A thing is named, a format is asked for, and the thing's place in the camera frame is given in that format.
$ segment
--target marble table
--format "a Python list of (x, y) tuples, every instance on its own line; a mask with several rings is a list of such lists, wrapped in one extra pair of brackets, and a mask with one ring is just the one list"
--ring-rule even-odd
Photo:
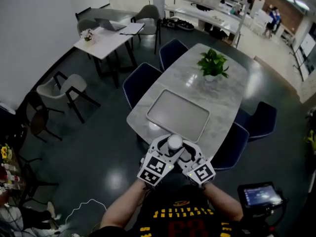
[(128, 115), (127, 123), (147, 143), (170, 133), (146, 118), (146, 112), (159, 94), (169, 89), (210, 111), (205, 130), (197, 142), (204, 155), (214, 157), (222, 145), (240, 107), (248, 72), (225, 55), (229, 78), (220, 76), (212, 82), (206, 81), (197, 62), (200, 54), (209, 48), (196, 44), (189, 49), (158, 78)]

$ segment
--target person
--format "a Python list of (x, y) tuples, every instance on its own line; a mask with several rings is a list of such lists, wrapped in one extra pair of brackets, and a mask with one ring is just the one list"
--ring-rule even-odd
[(57, 229), (53, 220), (56, 218), (55, 208), (51, 202), (47, 203), (46, 211), (38, 212), (25, 207), (9, 206), (8, 197), (8, 191), (0, 195), (0, 221), (6, 223), (14, 232), (22, 232), (28, 228)]
[(281, 16), (278, 11), (278, 8), (274, 7), (272, 11), (269, 13), (269, 16), (272, 17), (272, 22), (267, 24), (266, 30), (264, 32), (264, 36), (267, 36), (267, 32), (269, 32), (269, 39), (270, 39), (275, 25), (278, 24), (281, 20)]
[[(202, 189), (194, 185), (176, 192), (157, 188), (144, 199), (136, 223), (124, 228), (146, 193), (145, 182), (137, 179), (105, 212), (100, 229), (90, 237), (130, 236), (239, 236), (243, 217), (241, 204), (208, 182)], [(209, 207), (210, 202), (216, 209)]]

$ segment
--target gray tray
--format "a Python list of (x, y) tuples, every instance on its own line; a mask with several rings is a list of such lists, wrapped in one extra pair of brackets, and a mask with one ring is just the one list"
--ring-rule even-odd
[(188, 99), (164, 89), (146, 113), (147, 119), (160, 127), (198, 142), (210, 112)]

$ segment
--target white cable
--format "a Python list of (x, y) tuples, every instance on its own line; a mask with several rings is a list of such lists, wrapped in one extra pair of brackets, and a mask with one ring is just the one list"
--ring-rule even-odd
[(92, 198), (92, 199), (90, 199), (90, 200), (89, 200), (88, 202), (86, 202), (86, 203), (81, 203), (78, 208), (73, 209), (72, 213), (66, 218), (65, 224), (67, 225), (67, 220), (68, 220), (68, 218), (74, 213), (74, 211), (79, 210), (79, 209), (81, 208), (81, 205), (82, 205), (82, 204), (88, 204), (90, 201), (95, 201), (95, 202), (97, 202), (97, 203), (103, 205), (105, 211), (107, 210), (106, 206), (105, 206), (103, 203), (101, 203), (101, 202), (99, 202), (99, 201), (97, 201), (97, 200), (95, 200), (95, 199)]

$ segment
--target green plant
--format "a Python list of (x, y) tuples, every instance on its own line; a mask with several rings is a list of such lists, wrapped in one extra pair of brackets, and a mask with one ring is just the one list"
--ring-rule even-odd
[(201, 70), (203, 70), (203, 76), (217, 76), (223, 75), (228, 78), (228, 74), (226, 73), (228, 67), (224, 70), (223, 66), (227, 59), (221, 55), (216, 53), (212, 48), (209, 49), (207, 53), (201, 53), (203, 58), (198, 61), (198, 65), (201, 66)]

